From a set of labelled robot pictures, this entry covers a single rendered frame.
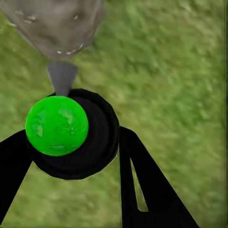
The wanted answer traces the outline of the pesticide atomizer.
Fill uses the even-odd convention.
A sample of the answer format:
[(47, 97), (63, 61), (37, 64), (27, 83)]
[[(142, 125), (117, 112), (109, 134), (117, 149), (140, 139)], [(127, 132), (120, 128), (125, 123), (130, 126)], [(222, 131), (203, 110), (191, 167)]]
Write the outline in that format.
[(52, 177), (81, 180), (105, 167), (119, 150), (119, 121), (98, 93), (72, 89), (79, 74), (70, 62), (48, 63), (55, 94), (37, 102), (26, 118), (26, 143), (36, 165)]

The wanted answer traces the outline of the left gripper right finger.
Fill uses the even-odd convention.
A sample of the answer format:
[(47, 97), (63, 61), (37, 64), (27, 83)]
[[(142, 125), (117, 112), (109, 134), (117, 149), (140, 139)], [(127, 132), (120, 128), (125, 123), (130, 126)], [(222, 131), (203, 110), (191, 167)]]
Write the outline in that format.
[[(137, 134), (119, 130), (123, 228), (199, 228)], [(149, 212), (138, 210), (130, 159)]]

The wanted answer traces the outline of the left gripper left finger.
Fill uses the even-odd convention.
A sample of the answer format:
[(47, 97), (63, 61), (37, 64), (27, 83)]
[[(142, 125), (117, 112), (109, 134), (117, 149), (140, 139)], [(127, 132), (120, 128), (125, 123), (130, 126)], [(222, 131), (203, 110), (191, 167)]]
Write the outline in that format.
[(0, 225), (32, 163), (26, 130), (0, 142)]

